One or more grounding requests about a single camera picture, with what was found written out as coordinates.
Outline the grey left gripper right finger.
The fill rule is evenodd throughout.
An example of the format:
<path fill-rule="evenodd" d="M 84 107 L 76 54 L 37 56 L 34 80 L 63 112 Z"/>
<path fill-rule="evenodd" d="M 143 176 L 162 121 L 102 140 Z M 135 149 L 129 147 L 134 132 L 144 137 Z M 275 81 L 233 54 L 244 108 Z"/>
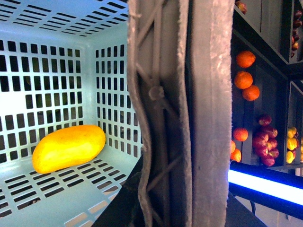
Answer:
<path fill-rule="evenodd" d="M 190 4 L 192 226 L 223 227 L 232 129 L 234 1 L 193 0 Z"/>

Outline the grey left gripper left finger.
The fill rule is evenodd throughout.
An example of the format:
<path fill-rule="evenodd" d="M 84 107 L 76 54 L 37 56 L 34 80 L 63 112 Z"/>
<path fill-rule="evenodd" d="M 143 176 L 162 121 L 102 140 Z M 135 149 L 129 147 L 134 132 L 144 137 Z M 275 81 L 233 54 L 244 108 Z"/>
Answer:
<path fill-rule="evenodd" d="M 185 85 L 187 0 L 128 1 L 127 84 L 143 142 L 139 203 L 147 227 L 192 225 Z"/>

